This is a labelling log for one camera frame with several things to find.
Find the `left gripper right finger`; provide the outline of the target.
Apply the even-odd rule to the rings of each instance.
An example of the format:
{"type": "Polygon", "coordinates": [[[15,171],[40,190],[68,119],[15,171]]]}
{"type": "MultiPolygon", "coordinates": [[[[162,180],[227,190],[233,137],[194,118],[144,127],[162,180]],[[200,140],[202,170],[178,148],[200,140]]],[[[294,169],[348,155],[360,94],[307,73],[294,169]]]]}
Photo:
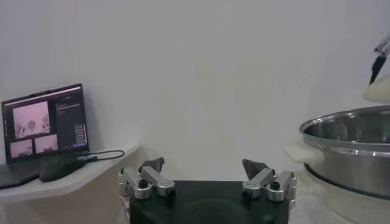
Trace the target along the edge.
{"type": "Polygon", "coordinates": [[[265,163],[243,159],[242,165],[248,180],[243,182],[242,196],[249,201],[265,193],[270,201],[295,201],[297,178],[292,171],[278,174],[265,163]]]}

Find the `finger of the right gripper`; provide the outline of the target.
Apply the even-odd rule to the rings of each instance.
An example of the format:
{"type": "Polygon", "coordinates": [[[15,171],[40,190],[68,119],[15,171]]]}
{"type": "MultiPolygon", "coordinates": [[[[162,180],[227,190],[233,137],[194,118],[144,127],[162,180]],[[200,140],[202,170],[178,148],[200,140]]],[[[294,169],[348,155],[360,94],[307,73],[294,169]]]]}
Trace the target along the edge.
{"type": "Polygon", "coordinates": [[[379,75],[383,65],[388,59],[389,56],[389,34],[387,34],[374,48],[374,52],[377,57],[371,67],[371,77],[369,80],[369,85],[373,84],[379,75]]]}

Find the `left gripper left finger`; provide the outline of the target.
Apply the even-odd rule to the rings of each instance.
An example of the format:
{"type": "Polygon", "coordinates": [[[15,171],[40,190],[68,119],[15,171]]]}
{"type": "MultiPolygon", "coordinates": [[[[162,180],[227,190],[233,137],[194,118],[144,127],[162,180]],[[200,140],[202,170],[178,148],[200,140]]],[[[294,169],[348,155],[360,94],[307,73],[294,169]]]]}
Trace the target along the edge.
{"type": "Polygon", "coordinates": [[[152,196],[152,191],[158,196],[170,199],[176,196],[176,184],[173,180],[161,174],[165,159],[148,160],[135,169],[124,167],[118,173],[119,195],[127,198],[132,195],[139,200],[146,200],[152,196]]]}

